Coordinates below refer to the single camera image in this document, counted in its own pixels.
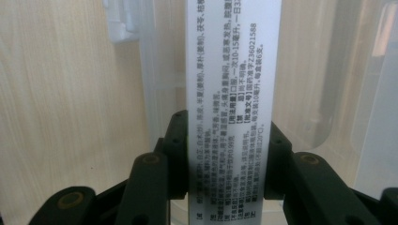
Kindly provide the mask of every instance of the wooden surface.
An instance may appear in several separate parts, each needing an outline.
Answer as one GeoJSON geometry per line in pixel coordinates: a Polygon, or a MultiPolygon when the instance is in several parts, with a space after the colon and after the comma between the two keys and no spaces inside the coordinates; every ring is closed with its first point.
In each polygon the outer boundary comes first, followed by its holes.
{"type": "Polygon", "coordinates": [[[100,0],[0,2],[0,212],[26,224],[69,186],[98,193],[148,149],[138,43],[100,0]]]}

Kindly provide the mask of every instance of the clear plastic wall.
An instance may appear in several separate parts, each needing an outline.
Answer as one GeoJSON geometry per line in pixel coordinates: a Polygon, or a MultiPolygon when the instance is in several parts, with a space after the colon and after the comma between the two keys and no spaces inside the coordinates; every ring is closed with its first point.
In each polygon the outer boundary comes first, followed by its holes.
{"type": "MultiPolygon", "coordinates": [[[[186,108],[185,1],[141,0],[141,60],[152,147],[186,108]]],[[[351,187],[398,187],[398,3],[283,0],[273,121],[294,151],[325,158],[351,187]]],[[[174,224],[187,205],[172,204],[174,224]]],[[[286,224],[265,202],[264,224],[286,224]]]]}

